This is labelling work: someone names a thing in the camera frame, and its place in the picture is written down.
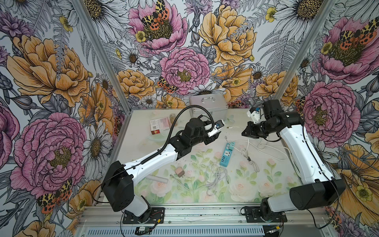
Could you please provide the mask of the teal power strip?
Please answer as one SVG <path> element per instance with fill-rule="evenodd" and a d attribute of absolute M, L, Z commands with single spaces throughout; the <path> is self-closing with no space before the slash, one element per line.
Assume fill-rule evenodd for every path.
<path fill-rule="evenodd" d="M 220 166 L 228 167 L 234 148 L 235 148 L 234 142 L 226 144 L 225 150 L 223 152 L 223 155 L 220 161 Z"/>

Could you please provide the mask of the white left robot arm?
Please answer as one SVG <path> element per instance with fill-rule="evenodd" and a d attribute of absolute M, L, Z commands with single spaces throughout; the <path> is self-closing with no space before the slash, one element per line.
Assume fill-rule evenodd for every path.
<path fill-rule="evenodd" d="M 165 144 L 158 150 L 132 162 L 116 161 L 110 165 L 100 187 L 114 212 L 127 211 L 145 222 L 152 208 L 144 197 L 134 193 L 134 187 L 153 171 L 189 154 L 193 146 L 208 145 L 218 139 L 224 120 L 215 121 L 204 107 L 197 108 L 206 113 L 208 120 L 201 116 L 191 118 L 175 135 L 170 129 Z"/>

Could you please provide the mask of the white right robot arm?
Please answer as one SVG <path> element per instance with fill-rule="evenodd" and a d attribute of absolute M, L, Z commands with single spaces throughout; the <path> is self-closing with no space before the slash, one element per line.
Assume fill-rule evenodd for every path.
<path fill-rule="evenodd" d="M 273 215 L 286 211 L 340 203 L 344 181 L 337 179 L 321 160 L 297 112 L 285 112 L 278 100 L 270 100 L 261 107 L 252 107 L 247 115 L 251 120 L 242 136 L 267 139 L 270 134 L 277 134 L 287 145 L 302 183 L 287 194 L 263 199 L 260 207 L 263 220 L 270 221 Z"/>

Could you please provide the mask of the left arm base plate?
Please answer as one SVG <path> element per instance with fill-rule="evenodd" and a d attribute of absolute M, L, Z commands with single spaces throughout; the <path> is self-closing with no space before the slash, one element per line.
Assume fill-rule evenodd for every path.
<path fill-rule="evenodd" d="M 164 207 L 152 207 L 151 213 L 143 217 L 137 217 L 131 212 L 125 211 L 122 218 L 122 224 L 154 224 L 160 220 L 160 224 L 164 222 Z"/>

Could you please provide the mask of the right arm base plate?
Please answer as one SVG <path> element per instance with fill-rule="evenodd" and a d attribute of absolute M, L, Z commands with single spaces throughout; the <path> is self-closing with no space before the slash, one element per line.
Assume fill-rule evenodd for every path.
<path fill-rule="evenodd" d="M 257 206 L 244 206 L 240 209 L 240 214 L 245 216 L 247 223 L 286 223 L 285 212 L 272 212 Z"/>

